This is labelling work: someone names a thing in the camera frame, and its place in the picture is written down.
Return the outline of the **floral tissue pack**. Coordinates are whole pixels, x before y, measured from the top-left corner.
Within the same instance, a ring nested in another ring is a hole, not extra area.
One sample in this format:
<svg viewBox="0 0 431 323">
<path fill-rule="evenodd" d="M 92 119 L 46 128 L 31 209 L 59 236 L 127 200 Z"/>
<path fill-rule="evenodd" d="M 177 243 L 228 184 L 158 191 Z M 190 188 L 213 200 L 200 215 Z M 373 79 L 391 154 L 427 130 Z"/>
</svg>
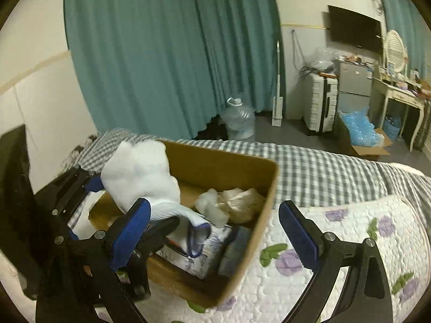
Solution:
<svg viewBox="0 0 431 323">
<path fill-rule="evenodd" d="M 193 227 L 190 222 L 182 222 L 179 228 L 168 235 L 156 254 L 192 276 L 204 279 L 217 269 L 232 237 L 232 227 L 228 224 L 216 227 L 211 222 Z"/>
</svg>

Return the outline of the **light blue white sock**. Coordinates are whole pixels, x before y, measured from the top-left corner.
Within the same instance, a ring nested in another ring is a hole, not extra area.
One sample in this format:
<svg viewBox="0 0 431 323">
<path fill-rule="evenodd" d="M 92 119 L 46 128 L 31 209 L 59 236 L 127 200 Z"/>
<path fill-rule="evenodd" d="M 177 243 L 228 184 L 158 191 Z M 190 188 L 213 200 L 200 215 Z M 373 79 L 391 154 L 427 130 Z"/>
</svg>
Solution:
<svg viewBox="0 0 431 323">
<path fill-rule="evenodd" d="M 101 180 L 123 213 L 143 198 L 151 206 L 152 222 L 179 217 L 180 224 L 190 222 L 193 227 L 209 223 L 201 214 L 181 204 L 180 187 L 170 173 L 163 142 L 120 142 L 102 168 Z"/>
</svg>

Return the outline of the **blue white plastic packet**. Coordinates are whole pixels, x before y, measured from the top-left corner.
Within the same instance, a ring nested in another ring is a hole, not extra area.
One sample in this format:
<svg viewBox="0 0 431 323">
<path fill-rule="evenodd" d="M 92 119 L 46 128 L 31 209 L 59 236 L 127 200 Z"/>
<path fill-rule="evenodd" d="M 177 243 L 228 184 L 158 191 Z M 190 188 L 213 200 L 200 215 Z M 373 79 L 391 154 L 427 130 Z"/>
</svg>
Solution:
<svg viewBox="0 0 431 323">
<path fill-rule="evenodd" d="M 231 278 L 244 257 L 245 250 L 251 237 L 251 229 L 238 226 L 226 246 L 218 267 L 218 275 Z"/>
</svg>

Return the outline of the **beige cloth bundle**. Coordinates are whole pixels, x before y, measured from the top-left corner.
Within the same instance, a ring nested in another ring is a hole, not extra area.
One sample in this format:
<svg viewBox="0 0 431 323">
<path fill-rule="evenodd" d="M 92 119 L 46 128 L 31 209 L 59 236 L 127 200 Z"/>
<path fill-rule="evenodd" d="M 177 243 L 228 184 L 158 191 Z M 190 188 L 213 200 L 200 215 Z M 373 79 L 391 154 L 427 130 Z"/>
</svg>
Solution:
<svg viewBox="0 0 431 323">
<path fill-rule="evenodd" d="M 218 195 L 217 207 L 228 215 L 233 224 L 245 224 L 260 213 L 266 198 L 260 195 L 255 188 L 242 190 L 240 188 L 228 189 Z"/>
</svg>

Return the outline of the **floral white quilt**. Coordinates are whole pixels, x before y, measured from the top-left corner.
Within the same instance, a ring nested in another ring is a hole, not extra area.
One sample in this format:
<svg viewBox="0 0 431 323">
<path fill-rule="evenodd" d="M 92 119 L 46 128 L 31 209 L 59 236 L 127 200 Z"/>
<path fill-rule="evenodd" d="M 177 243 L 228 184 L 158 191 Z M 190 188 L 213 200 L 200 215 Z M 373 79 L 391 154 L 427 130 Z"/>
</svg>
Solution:
<svg viewBox="0 0 431 323">
<path fill-rule="evenodd" d="M 403 322 L 430 284 L 430 241 L 401 195 L 329 208 L 285 202 L 219 303 L 153 284 L 148 322 Z"/>
</svg>

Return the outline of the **brown cardboard box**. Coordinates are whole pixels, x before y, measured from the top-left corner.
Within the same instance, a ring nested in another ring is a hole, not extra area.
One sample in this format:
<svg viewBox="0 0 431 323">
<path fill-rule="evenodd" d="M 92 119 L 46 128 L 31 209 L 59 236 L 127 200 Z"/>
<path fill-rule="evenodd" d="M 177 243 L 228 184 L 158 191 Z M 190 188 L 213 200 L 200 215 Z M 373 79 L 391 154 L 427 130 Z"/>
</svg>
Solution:
<svg viewBox="0 0 431 323">
<path fill-rule="evenodd" d="M 138 198 L 151 224 L 178 217 L 149 261 L 149 277 L 197 305 L 228 300 L 263 237 L 275 199 L 275 162 L 221 150 L 145 140 L 121 142 L 102 168 L 91 224 L 107 230 Z"/>
</svg>

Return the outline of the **grey checkered bedsheet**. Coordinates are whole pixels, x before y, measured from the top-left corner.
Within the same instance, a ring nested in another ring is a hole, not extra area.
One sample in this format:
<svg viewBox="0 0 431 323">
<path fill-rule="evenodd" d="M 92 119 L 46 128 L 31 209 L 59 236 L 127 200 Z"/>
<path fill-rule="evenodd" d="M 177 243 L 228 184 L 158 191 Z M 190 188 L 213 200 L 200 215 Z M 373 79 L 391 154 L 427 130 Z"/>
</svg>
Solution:
<svg viewBox="0 0 431 323">
<path fill-rule="evenodd" d="M 297 206 L 341 206 L 402 195 L 430 229 L 430 177 L 406 166 L 286 144 L 184 140 L 184 144 L 273 160 L 279 168 L 275 200 Z"/>
</svg>

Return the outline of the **teal window curtain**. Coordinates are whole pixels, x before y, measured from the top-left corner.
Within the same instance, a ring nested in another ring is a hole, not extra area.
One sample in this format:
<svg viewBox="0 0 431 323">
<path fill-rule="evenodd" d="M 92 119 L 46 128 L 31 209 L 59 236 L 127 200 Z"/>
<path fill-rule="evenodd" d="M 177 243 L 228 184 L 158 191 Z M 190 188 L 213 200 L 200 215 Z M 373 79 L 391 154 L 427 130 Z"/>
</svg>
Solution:
<svg viewBox="0 0 431 323">
<path fill-rule="evenodd" d="M 100 131 L 190 139 L 238 96 L 276 89 L 276 0 L 64 0 L 67 43 Z"/>
</svg>

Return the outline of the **white upright mop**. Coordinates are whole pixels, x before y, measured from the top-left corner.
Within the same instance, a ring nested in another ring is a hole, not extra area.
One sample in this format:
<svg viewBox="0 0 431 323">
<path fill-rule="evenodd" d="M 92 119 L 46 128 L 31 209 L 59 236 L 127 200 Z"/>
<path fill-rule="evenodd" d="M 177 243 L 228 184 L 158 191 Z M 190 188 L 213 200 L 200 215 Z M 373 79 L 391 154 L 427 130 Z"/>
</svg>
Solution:
<svg viewBox="0 0 431 323">
<path fill-rule="evenodd" d="M 283 120 L 283 96 L 280 94 L 280 42 L 276 42 L 276 91 L 273 97 L 272 126 L 280 127 Z"/>
</svg>

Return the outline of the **white suitcase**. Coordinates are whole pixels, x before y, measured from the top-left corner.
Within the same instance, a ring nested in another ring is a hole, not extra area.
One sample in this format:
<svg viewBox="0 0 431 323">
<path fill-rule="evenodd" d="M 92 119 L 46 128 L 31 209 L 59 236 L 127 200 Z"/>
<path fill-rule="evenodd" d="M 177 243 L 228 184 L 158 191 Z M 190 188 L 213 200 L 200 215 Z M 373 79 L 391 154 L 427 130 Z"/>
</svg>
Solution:
<svg viewBox="0 0 431 323">
<path fill-rule="evenodd" d="M 310 73 L 303 79 L 303 120 L 309 131 L 331 132 L 336 115 L 338 80 Z"/>
</svg>

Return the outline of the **grey mini fridge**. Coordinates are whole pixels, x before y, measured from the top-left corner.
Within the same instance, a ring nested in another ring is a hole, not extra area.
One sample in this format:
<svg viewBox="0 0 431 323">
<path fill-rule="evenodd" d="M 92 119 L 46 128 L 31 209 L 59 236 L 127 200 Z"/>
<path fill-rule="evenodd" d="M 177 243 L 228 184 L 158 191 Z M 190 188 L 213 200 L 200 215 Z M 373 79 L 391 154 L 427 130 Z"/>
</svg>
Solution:
<svg viewBox="0 0 431 323">
<path fill-rule="evenodd" d="M 347 61 L 336 60 L 335 74 L 338 76 L 338 101 L 334 133 L 340 133 L 339 112 L 350 113 L 370 108 L 372 77 L 369 69 Z"/>
</svg>

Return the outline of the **clear plastic bag pile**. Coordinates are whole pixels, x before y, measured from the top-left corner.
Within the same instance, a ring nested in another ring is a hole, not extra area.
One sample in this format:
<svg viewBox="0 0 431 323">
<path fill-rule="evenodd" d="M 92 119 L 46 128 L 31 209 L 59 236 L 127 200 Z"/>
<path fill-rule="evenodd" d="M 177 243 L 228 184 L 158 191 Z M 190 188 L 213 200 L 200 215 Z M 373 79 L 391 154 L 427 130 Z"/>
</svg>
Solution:
<svg viewBox="0 0 431 323">
<path fill-rule="evenodd" d="M 307 58 L 306 65 L 317 72 L 326 72 L 333 68 L 338 54 L 330 48 L 317 47 Z"/>
</svg>

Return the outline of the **white oval vanity mirror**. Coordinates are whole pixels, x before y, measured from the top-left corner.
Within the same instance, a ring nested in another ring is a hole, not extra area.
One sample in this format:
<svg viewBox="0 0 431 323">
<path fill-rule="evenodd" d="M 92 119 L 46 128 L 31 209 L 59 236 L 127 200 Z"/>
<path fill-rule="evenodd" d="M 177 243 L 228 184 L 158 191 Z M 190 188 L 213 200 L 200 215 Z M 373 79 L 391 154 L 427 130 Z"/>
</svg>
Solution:
<svg viewBox="0 0 431 323">
<path fill-rule="evenodd" d="M 394 73 L 401 73 L 408 64 L 407 48 L 394 29 L 387 32 L 384 42 L 384 66 Z"/>
</svg>

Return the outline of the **teal curtain right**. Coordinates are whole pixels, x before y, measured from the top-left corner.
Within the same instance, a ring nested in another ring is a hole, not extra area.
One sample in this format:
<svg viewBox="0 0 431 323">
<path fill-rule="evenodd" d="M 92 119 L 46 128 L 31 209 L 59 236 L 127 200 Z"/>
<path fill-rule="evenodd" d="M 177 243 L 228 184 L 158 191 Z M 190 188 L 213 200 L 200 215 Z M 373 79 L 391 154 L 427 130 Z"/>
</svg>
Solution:
<svg viewBox="0 0 431 323">
<path fill-rule="evenodd" d="M 408 50 L 408 73 L 418 69 L 421 79 L 427 79 L 427 42 L 430 30 L 411 0 L 381 0 L 387 30 L 395 30 Z"/>
</svg>

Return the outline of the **black wall television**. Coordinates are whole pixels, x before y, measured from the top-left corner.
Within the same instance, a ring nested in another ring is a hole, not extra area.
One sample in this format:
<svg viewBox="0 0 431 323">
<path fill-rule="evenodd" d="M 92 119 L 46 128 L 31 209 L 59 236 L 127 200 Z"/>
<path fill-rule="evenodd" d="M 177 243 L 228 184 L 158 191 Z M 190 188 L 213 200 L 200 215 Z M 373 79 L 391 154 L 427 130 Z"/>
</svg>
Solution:
<svg viewBox="0 0 431 323">
<path fill-rule="evenodd" d="M 379 55 L 383 52 L 381 22 L 358 12 L 329 5 L 329 35 L 333 42 L 349 44 Z"/>
</svg>

